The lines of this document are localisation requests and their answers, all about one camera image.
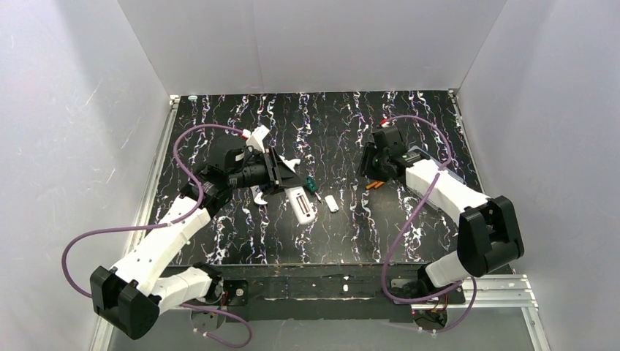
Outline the white remote control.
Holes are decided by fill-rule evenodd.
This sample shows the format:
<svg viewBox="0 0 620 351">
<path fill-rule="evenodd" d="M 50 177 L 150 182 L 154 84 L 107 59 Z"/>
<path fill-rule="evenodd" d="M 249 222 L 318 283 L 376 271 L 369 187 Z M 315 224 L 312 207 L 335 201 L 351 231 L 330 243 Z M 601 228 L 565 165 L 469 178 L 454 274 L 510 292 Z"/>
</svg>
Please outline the white remote control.
<svg viewBox="0 0 620 351">
<path fill-rule="evenodd" d="M 306 191 L 303 187 L 285 189 L 285 194 L 290 202 L 295 218 L 301 225 L 309 224 L 316 219 L 314 210 Z"/>
</svg>

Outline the white remote battery cover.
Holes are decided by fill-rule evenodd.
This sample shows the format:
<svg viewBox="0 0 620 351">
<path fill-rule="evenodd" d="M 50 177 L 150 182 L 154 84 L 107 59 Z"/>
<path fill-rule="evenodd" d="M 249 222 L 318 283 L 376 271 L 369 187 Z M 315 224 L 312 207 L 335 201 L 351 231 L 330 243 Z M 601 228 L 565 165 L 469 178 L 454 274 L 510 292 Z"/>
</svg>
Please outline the white remote battery cover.
<svg viewBox="0 0 620 351">
<path fill-rule="evenodd" d="M 336 202 L 336 199 L 333 195 L 328 195 L 325 197 L 325 202 L 328 206 L 328 209 L 331 213 L 336 213 L 339 211 L 339 206 Z"/>
</svg>

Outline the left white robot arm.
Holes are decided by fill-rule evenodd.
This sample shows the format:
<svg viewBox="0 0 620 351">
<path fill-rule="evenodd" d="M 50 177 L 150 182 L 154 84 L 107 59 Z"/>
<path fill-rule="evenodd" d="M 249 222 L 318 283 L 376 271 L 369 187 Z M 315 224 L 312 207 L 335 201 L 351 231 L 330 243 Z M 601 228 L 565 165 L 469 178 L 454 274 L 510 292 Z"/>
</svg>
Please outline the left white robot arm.
<svg viewBox="0 0 620 351">
<path fill-rule="evenodd" d="M 264 195 L 285 193 L 300 224 L 313 222 L 316 213 L 305 193 L 306 179 L 296 167 L 299 159 L 285 159 L 270 147 L 232 149 L 218 162 L 196 169 L 196 181 L 185 184 L 152 230 L 112 268 L 98 267 L 90 277 L 94 311 L 129 338 L 145 336 L 163 312 L 191 300 L 224 303 L 222 273 L 197 263 L 173 276 L 162 273 L 177 253 L 228 204 L 233 190 L 257 188 Z"/>
</svg>

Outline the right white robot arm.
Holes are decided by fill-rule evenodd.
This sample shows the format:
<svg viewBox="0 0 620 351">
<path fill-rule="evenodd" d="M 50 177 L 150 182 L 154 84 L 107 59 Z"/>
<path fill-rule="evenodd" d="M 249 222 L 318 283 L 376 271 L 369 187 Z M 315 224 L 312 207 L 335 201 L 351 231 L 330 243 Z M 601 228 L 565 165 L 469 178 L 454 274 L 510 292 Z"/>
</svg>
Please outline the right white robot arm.
<svg viewBox="0 0 620 351">
<path fill-rule="evenodd" d="M 408 149 L 397 127 L 377 129 L 358 172 L 375 181 L 401 182 L 458 226 L 457 247 L 417 271 L 414 292 L 430 295 L 468 276 L 481 277 L 522 257 L 515 207 L 505 196 L 469 188 L 420 149 Z"/>
</svg>

